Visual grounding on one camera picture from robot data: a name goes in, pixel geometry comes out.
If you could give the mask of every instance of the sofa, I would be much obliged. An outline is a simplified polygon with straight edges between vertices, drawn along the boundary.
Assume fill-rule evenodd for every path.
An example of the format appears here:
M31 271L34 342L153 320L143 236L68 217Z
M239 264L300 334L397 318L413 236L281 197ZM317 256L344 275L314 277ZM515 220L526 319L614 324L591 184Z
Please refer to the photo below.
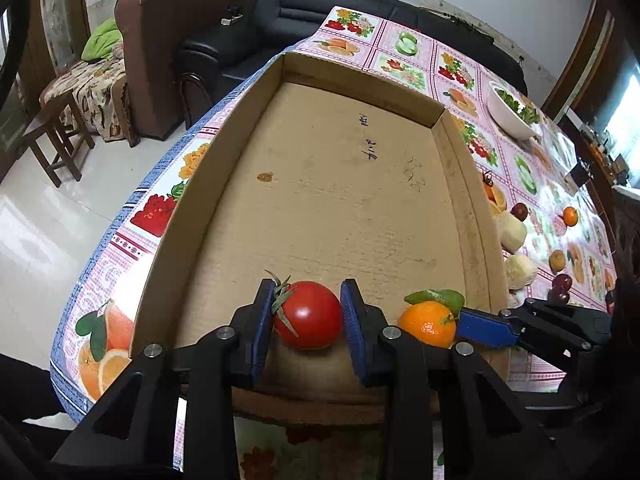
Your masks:
M172 59L178 44L219 23L243 0L117 0L114 14L124 43L130 120L137 134L164 139L182 121Z
M245 0L243 17L231 25L211 23L179 44L176 79L187 126L283 48L318 30L334 6L391 20L431 36L489 68L524 95L520 65L490 36L398 0Z

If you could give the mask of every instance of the tiled floor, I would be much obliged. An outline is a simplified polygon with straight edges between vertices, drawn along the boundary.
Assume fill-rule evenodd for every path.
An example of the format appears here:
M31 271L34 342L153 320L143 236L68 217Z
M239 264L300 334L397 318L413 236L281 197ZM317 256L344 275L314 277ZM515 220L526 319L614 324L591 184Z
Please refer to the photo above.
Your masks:
M142 178L184 133L103 142L81 153L82 179L57 170L56 188L27 150L0 184L0 352L49 368L49 351L76 279ZM40 138L51 159L53 148Z

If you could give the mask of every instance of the black leather sofa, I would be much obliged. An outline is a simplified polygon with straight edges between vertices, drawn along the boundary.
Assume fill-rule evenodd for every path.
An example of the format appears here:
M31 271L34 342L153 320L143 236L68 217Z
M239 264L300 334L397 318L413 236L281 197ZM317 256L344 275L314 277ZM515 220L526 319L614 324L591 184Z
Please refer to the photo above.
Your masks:
M493 38L420 7L398 0L246 0L241 9L244 17L238 22L215 24L191 34L175 52L174 69L187 126L283 48L315 33L334 6L420 30L527 94L522 69L494 45Z

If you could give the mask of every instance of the floral tablecloth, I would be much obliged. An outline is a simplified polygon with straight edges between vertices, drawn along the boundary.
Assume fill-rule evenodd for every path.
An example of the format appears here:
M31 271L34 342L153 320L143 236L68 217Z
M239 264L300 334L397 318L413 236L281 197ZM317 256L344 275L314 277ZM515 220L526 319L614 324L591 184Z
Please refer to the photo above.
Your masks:
M567 255L565 272L574 279L571 303L606 309L605 293L615 282L613 261L604 224L590 197L565 179L576 161L572 143L541 112L537 135L515 142L486 109L491 81L514 95L515 88L432 38L338 7L315 35L286 50L293 49L391 78L442 102L453 113L479 178L491 171L507 208L523 202L530 211L527 240L520 251L538 264L539 272L531 286L512 294L513 306L526 296L546 298L553 278L548 256L560 249ZM60 320L50 366L54 387L73 419L82 419L126 366L132 319L172 211L217 130L265 68L230 92L156 164L122 207L78 279ZM559 217L569 205L580 218L572 228ZM513 353L510 386L514 389L553 390L563 375L527 352ZM184 410L181 402L176 466L182 461ZM240 418L236 430L238 459L247 480L375 478L380 449L375 430L285 430ZM442 476L435 462L437 444L435 448L434 469L436 476Z

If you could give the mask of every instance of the bowl of green vegetables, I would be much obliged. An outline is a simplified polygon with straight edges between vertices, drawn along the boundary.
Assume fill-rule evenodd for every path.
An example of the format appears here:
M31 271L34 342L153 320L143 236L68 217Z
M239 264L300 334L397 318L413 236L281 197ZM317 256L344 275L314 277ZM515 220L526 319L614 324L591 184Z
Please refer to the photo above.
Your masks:
M522 102L517 92L498 83L491 82L490 85L486 105L494 121L514 139L527 140L533 136L536 133L533 126L540 122L536 107Z

